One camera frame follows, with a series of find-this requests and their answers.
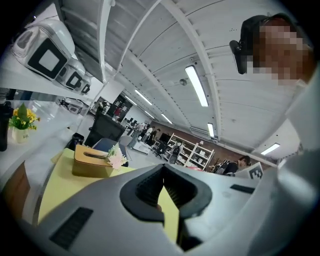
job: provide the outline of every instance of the ceiling light fixture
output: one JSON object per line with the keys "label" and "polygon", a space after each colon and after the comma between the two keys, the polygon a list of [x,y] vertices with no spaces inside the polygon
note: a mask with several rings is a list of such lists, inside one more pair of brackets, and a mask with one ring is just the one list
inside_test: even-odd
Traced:
{"label": "ceiling light fixture", "polygon": [[132,101],[132,99],[130,99],[128,96],[125,96],[129,101],[131,101],[131,103],[133,103],[134,105],[137,105],[136,103],[134,103],[133,101]]}
{"label": "ceiling light fixture", "polygon": [[185,72],[187,73],[187,75],[193,85],[193,88],[196,92],[196,95],[199,98],[201,106],[208,107],[209,106],[208,99],[206,97],[204,87],[202,86],[202,83],[200,81],[200,78],[199,78],[199,75],[196,71],[195,66],[194,65],[187,66],[185,68]]}
{"label": "ceiling light fixture", "polygon": [[268,149],[266,149],[265,151],[261,152],[261,155],[266,155],[268,153],[270,153],[271,151],[274,151],[275,149],[279,148],[280,144],[278,143],[274,143],[271,147],[269,147]]}
{"label": "ceiling light fixture", "polygon": [[161,114],[170,124],[173,125],[173,123],[164,115],[164,114]]}
{"label": "ceiling light fixture", "polygon": [[155,119],[152,115],[150,115],[147,111],[144,111],[144,112],[146,112],[150,117],[152,117],[153,119]]}
{"label": "ceiling light fixture", "polygon": [[146,98],[145,96],[143,96],[138,90],[135,90],[135,92],[136,92],[137,94],[139,94],[142,99],[144,99],[146,102],[148,102],[148,103],[152,106],[152,103],[151,103],[149,100],[147,100],[147,98]]}
{"label": "ceiling light fixture", "polygon": [[213,138],[215,136],[214,125],[210,122],[208,122],[208,129],[210,136]]}

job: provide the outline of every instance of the yellow desk mat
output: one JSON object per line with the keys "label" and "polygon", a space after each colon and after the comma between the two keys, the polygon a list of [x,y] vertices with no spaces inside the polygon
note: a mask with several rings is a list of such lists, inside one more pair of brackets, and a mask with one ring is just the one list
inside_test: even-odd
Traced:
{"label": "yellow desk mat", "polygon": [[[84,187],[101,180],[100,178],[72,175],[74,154],[74,151],[65,148],[62,153],[59,153],[52,159],[54,162],[57,162],[44,190],[39,209],[38,223],[56,206],[69,199]],[[119,171],[113,171],[111,177],[133,170],[133,168],[121,167]],[[171,200],[165,187],[163,187],[159,195],[158,204],[164,213],[164,231],[175,243],[178,233],[179,210]]]}

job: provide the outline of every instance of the wooden tissue box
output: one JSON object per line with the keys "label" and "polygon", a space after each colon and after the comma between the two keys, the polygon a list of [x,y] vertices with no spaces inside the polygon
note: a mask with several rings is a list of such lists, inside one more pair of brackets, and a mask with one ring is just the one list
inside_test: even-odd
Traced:
{"label": "wooden tissue box", "polygon": [[74,152],[74,162],[72,174],[74,176],[89,178],[108,178],[113,168],[105,159],[94,158],[94,156],[105,156],[107,153],[86,147],[76,145]]}

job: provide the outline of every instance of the pink flower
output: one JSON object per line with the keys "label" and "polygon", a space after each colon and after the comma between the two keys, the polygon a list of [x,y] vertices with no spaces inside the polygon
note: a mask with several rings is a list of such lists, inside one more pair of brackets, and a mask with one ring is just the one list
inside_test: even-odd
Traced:
{"label": "pink flower", "polygon": [[119,170],[122,165],[122,154],[110,156],[109,161],[114,169]]}

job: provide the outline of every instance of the shelving unit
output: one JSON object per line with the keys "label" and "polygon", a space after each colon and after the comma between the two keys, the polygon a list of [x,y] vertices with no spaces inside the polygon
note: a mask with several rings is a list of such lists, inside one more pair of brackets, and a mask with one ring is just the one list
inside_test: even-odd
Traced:
{"label": "shelving unit", "polygon": [[0,85],[2,88],[24,90],[42,94],[63,96],[82,101],[93,101],[79,92],[62,86],[57,81],[50,81],[23,66],[15,56],[7,51],[0,66]]}
{"label": "shelving unit", "polygon": [[[185,146],[180,152],[176,163],[184,167],[195,166],[195,167],[201,168],[202,170],[205,170],[205,168],[208,166],[209,162],[211,161],[212,157],[214,156],[214,150],[209,150],[207,148],[199,146],[198,143],[194,144],[184,138],[176,136],[174,133],[172,134],[168,142],[168,146],[172,149],[173,145],[177,141],[183,142]],[[180,160],[181,158],[179,157],[183,159],[186,158],[186,161],[185,162],[181,161]],[[169,156],[164,155],[163,158],[167,161],[169,160]]]}
{"label": "shelving unit", "polygon": [[18,144],[12,139],[12,129],[8,132],[8,148],[0,153],[0,191],[10,179],[15,170],[27,160],[33,152],[41,145],[44,145],[51,137],[59,135],[67,127],[75,132],[76,127],[82,120],[80,114],[73,114],[64,107],[50,101],[21,101],[12,100],[13,108],[19,107],[22,103],[31,109],[37,117],[41,118],[36,122],[37,130],[29,132],[29,139],[23,144]]}

